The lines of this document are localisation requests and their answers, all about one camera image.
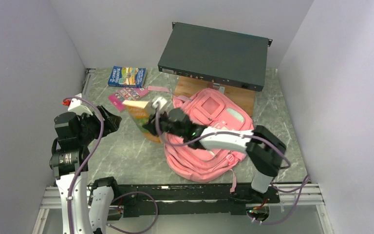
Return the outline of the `blue treehouse book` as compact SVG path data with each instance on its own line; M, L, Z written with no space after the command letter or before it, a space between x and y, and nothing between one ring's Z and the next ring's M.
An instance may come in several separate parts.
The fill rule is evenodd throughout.
M108 79L108 85L111 87L143 88L146 74L146 68L114 66Z

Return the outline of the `orange book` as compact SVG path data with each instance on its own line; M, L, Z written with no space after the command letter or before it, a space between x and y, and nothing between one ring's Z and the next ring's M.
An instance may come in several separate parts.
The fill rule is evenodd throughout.
M161 143L158 136L154 136L143 127L143 125L148 123L150 115L153 114L151 102L141 100L125 100L123 105L144 137L152 142Z

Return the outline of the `pink student backpack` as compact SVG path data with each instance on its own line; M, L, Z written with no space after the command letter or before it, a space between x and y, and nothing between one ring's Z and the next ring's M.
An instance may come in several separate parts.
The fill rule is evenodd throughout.
M253 129L253 120L241 107L221 92L205 88L191 97L174 96L173 106L181 108L194 123L214 127L217 130ZM210 182L230 171L246 158L245 153L213 148L192 149L181 146L180 137L165 134L168 141L164 153L169 167L179 176L194 182Z

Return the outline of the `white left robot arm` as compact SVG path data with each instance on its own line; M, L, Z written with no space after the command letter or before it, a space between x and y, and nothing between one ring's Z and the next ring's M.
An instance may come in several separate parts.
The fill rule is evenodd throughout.
M119 129L121 117L97 107L95 113L66 112L54 119L57 138L52 145L49 165L53 170L61 199L63 233L104 234L110 205L117 203L121 192L114 177L97 179L87 189L88 145Z

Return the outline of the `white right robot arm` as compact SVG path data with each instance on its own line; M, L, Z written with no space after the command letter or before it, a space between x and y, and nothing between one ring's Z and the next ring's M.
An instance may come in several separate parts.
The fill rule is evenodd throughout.
M256 168L249 197L261 202L273 179L283 169L286 147L264 126L253 130L228 130L193 122L180 108L150 115L143 128L166 143L168 164L178 175L210 182L248 156Z

